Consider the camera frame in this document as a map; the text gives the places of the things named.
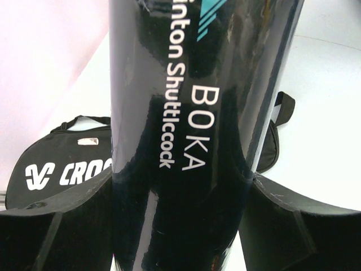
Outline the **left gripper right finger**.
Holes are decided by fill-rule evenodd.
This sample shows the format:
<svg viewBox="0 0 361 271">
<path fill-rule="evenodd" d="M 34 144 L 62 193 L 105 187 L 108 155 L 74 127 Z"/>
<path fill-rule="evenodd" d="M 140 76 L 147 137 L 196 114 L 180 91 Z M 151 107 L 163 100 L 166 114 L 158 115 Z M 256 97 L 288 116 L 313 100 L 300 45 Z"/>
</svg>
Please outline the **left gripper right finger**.
<svg viewBox="0 0 361 271">
<path fill-rule="evenodd" d="M 360 211 L 257 173 L 239 226 L 247 270 L 360 270 Z"/>
</svg>

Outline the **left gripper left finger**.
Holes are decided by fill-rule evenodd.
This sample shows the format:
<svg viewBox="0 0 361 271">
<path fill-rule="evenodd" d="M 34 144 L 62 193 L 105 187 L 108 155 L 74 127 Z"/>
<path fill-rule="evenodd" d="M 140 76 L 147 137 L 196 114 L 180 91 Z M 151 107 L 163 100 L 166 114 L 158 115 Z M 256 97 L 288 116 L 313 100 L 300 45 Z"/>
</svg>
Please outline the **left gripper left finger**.
<svg viewBox="0 0 361 271">
<path fill-rule="evenodd" d="M 1 270 L 110 270 L 112 170 L 1 212 Z"/>
</svg>

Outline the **black shuttlecock tube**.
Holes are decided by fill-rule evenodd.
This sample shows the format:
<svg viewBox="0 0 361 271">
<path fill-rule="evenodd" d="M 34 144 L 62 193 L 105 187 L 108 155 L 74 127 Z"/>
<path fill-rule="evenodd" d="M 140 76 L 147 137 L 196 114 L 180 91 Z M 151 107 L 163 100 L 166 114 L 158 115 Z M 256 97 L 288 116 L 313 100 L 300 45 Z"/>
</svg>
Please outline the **black shuttlecock tube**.
<svg viewBox="0 0 361 271">
<path fill-rule="evenodd" d="M 223 270 L 302 1 L 110 1 L 117 270 Z"/>
</svg>

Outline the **black racket bag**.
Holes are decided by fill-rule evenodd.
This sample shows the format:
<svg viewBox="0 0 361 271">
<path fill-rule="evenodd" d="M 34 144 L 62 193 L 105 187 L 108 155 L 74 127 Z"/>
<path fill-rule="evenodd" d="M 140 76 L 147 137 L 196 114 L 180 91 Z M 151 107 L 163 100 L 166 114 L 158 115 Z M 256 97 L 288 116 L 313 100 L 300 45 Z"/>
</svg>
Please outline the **black racket bag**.
<svg viewBox="0 0 361 271">
<path fill-rule="evenodd" d="M 159 156 L 160 137 L 156 121 L 162 115 L 163 100 L 152 97 L 148 107 L 148 118 L 141 129 L 140 143 L 135 156 L 143 160 L 142 166 L 128 165 L 125 172 L 145 172 L 144 183 L 152 183 L 170 195 L 185 197 L 192 202 L 202 202 L 217 186 L 230 179 L 230 166 L 241 165 L 239 131 L 236 123 L 236 105 L 232 95 L 227 96 L 220 114 L 220 128 L 215 131 L 210 150 L 216 163 L 205 169 L 181 173 L 180 166 L 174 173 L 159 171 L 156 158 Z M 74 131 L 75 121 L 63 123 L 37 142 L 29 146 L 17 161 L 6 191 L 7 209 L 25 208 L 81 184 L 112 164 L 111 120 L 96 117 L 99 126 L 93 129 Z"/>
</svg>

